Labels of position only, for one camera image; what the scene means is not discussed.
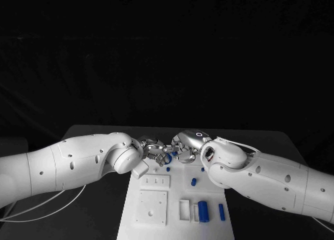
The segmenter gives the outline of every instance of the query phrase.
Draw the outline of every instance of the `gray table surface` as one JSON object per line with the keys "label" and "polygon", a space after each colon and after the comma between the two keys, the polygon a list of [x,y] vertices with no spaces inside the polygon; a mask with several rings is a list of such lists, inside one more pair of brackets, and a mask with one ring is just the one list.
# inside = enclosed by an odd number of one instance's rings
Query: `gray table surface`
{"label": "gray table surface", "polygon": [[[186,128],[131,127],[108,125],[75,125],[63,138],[89,134],[127,133],[132,138],[142,135],[157,137],[164,144]],[[307,165],[298,150],[279,131],[200,129],[212,138],[223,137],[253,146],[263,153],[281,156]],[[109,173],[91,183],[75,202],[55,215],[24,223],[4,223],[0,240],[20,239],[116,239],[124,209],[129,173]],[[80,188],[65,193],[46,205],[17,216],[14,220],[29,220],[57,210],[79,193]],[[307,216],[268,208],[245,198],[233,189],[225,190],[227,209],[236,240],[245,239],[334,239],[334,234]],[[13,214],[37,205],[55,192],[49,192],[17,202]]]}

